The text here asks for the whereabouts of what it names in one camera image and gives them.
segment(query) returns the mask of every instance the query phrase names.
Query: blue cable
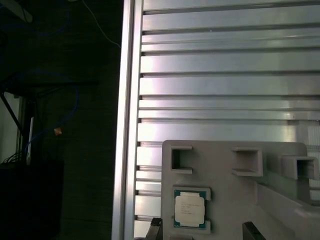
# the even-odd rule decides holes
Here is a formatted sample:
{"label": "blue cable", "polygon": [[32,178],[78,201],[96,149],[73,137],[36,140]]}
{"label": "blue cable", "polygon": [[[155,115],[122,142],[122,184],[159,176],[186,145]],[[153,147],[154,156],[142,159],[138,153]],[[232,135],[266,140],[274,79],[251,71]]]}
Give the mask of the blue cable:
{"label": "blue cable", "polygon": [[[41,69],[34,69],[34,70],[31,70],[25,74],[22,74],[23,76],[25,75],[28,75],[28,74],[46,74],[46,75],[50,75],[50,76],[55,76],[55,77],[60,77],[60,78],[63,78],[65,79],[67,82],[71,82],[66,76],[63,76],[61,74],[58,74],[58,73],[54,73],[54,72],[47,72],[47,71],[43,71]],[[74,87],[74,90],[75,90],[75,94],[76,94],[76,100],[75,100],[75,105],[72,109],[72,111],[65,117],[63,117],[58,123],[56,123],[55,125],[51,126],[51,127],[48,127],[46,128],[45,130],[41,131],[41,132],[38,132],[35,136],[32,137],[32,139],[27,143],[27,145],[25,146],[24,148],[24,153],[27,154],[28,152],[28,146],[34,141],[36,140],[37,138],[39,138],[40,136],[48,133],[49,131],[61,126],[63,123],[65,123],[66,121],[68,121],[74,114],[75,112],[77,111],[78,109],[78,106],[79,106],[79,91],[78,91],[78,88],[76,86],[73,86]]]}

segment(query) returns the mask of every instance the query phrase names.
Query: metal rod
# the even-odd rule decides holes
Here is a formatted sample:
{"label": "metal rod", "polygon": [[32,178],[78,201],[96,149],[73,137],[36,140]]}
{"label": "metal rod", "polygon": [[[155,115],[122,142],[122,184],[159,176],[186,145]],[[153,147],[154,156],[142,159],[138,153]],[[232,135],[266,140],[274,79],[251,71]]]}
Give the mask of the metal rod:
{"label": "metal rod", "polygon": [[41,99],[49,94],[52,94],[52,93],[57,92],[57,91],[64,89],[64,88],[65,88],[64,86],[49,88],[49,89],[46,89],[44,91],[37,93],[36,96],[37,96],[37,98]]}
{"label": "metal rod", "polygon": [[78,82],[43,82],[43,83],[26,83],[24,84],[27,88],[42,88],[42,87],[62,87],[62,86],[96,86],[98,81],[78,81]]}

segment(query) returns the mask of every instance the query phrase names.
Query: wall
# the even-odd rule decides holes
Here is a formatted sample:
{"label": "wall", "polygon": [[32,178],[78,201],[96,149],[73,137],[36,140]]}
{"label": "wall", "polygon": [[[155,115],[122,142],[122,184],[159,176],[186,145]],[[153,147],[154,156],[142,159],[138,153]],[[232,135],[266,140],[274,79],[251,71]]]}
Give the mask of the wall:
{"label": "wall", "polygon": [[[5,98],[18,117],[19,99],[6,93]],[[6,106],[0,100],[0,163],[16,152],[18,128]]]}

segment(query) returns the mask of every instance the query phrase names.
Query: white cable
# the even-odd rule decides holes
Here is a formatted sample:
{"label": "white cable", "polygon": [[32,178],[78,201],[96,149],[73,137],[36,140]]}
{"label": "white cable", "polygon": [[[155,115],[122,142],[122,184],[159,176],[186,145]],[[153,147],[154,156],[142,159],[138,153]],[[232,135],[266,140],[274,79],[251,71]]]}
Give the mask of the white cable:
{"label": "white cable", "polygon": [[96,25],[98,26],[98,28],[100,29],[100,31],[101,31],[101,33],[103,34],[103,36],[110,42],[110,43],[112,43],[112,44],[115,44],[115,45],[117,45],[120,49],[121,49],[121,46],[118,44],[118,43],[116,43],[115,41],[112,41],[109,37],[107,37],[107,35],[105,34],[105,32],[102,30],[102,28],[100,27],[100,24],[99,24],[99,22],[98,22],[98,20],[97,20],[97,18],[96,18],[96,16],[95,16],[95,14],[91,11],[91,9],[88,7],[88,5],[86,4],[86,2],[85,2],[85,0],[82,0],[82,2],[83,2],[83,4],[84,4],[84,6],[89,10],[89,12],[92,14],[92,16],[93,16],[93,18],[94,18],[94,20],[95,20],[95,23],[96,23]]}

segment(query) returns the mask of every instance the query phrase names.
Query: metal frame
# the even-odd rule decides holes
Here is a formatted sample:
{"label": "metal frame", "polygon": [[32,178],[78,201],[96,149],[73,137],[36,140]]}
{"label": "metal frame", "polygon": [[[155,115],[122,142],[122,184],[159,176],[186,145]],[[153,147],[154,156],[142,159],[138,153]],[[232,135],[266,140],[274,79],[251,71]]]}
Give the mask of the metal frame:
{"label": "metal frame", "polygon": [[303,142],[320,155],[319,8],[124,1],[112,239],[160,216],[165,140]]}
{"label": "metal frame", "polygon": [[124,0],[111,239],[123,239],[134,1]]}

